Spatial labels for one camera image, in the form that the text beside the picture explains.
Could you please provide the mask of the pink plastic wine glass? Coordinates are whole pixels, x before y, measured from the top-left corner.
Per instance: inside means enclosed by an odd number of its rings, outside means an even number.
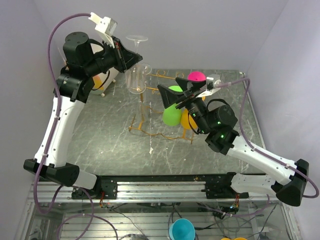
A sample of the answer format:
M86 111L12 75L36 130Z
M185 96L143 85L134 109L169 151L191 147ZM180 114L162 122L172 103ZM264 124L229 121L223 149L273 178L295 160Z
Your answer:
M203 82L207 79L207 77L200 71L193 71L187 76L187 79L192 82Z

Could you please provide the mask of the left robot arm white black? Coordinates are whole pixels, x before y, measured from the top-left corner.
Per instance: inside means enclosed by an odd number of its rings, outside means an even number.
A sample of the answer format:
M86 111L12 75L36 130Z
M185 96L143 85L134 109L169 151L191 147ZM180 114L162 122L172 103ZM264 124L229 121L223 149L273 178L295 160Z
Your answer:
M66 65L56 80L59 93L53 98L49 125L34 158L23 164L26 171L39 173L42 179L65 187L83 188L91 199L104 192L101 176L67 162L76 121L95 85L94 76L112 68L124 73L143 59L140 54L126 49L115 36L111 40L113 46L90 39L84 32L73 32L65 37Z

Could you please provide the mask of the green plastic wine glass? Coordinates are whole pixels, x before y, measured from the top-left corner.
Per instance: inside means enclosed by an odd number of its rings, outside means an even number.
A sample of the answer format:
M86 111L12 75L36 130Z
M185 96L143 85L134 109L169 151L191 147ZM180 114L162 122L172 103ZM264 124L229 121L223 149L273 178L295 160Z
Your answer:
M181 122L182 110L176 108L176 103L173 103L170 107L165 108L162 115L164 124L168 126L177 126Z

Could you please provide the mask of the clear plastic wine glass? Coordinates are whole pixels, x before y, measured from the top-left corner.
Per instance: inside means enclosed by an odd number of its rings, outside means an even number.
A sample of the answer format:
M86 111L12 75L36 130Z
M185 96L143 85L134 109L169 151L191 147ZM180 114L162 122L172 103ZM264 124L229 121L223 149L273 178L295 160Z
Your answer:
M140 68L144 75L149 75L152 72L152 67L148 63L141 63Z
M134 42L134 51L138 53L139 44L148 40L143 35L127 35L126 38ZM143 68L140 63L135 64L125 73L126 87L132 94L141 94L145 91L146 85L143 80Z
M146 91L139 94L135 118L142 125L150 118L150 110L146 102Z

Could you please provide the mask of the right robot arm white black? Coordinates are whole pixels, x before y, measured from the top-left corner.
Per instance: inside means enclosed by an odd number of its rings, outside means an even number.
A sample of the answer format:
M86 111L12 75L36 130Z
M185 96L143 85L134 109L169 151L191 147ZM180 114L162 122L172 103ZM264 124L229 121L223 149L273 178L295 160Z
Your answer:
M194 133L206 135L205 142L212 151L242 160L264 173L236 173L231 180L221 184L221 194L231 198L236 193L260 193L276 196L287 205L299 207L305 198L306 185L310 182L309 163L303 159L294 161L278 156L248 140L243 129L236 131L234 127L241 123L242 118L236 117L232 107L224 99L217 99L222 105L213 110L203 101L203 97L211 96L220 89L243 80L222 83L218 76L211 76L204 81L180 77L175 81L182 89L181 92L162 84L157 86L164 108L175 105L176 109L187 109L188 116L197 125Z

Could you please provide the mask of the orange plastic wine glass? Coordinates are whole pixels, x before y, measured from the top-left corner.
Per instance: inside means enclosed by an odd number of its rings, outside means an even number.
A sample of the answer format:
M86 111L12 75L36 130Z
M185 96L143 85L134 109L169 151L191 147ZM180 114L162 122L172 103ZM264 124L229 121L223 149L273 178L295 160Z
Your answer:
M189 111L188 111L187 107L185 106L184 110L182 112L182 115L181 115L180 124L186 130L191 130L192 128L196 130L198 128L198 126L195 123L195 121L193 120L193 118L190 115L188 115L188 113L189 113Z

